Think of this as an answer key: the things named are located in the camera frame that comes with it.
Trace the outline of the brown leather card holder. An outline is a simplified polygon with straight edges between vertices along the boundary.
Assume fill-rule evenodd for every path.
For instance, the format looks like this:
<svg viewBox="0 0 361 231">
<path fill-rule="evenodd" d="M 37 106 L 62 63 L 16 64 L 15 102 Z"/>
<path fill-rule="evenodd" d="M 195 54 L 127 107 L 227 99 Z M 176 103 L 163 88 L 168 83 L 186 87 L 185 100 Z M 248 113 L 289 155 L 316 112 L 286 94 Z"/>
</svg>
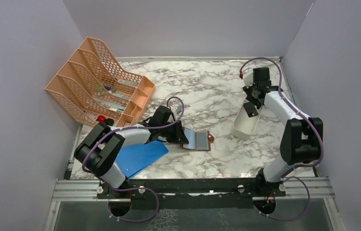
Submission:
<svg viewBox="0 0 361 231">
<path fill-rule="evenodd" d="M 209 131 L 194 131 L 183 128 L 188 144 L 181 144 L 180 148 L 189 151 L 210 151 L 214 136 Z"/>
</svg>

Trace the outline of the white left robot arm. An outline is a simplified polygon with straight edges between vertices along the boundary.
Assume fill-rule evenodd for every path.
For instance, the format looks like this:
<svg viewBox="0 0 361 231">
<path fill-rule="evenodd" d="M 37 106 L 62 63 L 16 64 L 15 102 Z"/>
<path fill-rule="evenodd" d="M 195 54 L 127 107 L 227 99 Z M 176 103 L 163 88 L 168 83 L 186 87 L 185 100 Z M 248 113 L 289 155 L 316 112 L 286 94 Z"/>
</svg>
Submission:
<svg viewBox="0 0 361 231">
<path fill-rule="evenodd" d="M 164 138 L 168 143 L 188 144 L 180 120 L 167 106 L 159 106 L 152 117 L 132 126 L 116 128 L 104 122 L 96 124 L 74 151 L 74 158 L 94 176 L 109 184 L 115 197 L 128 191 L 127 177 L 115 160 L 124 147 L 148 144 Z"/>
</svg>

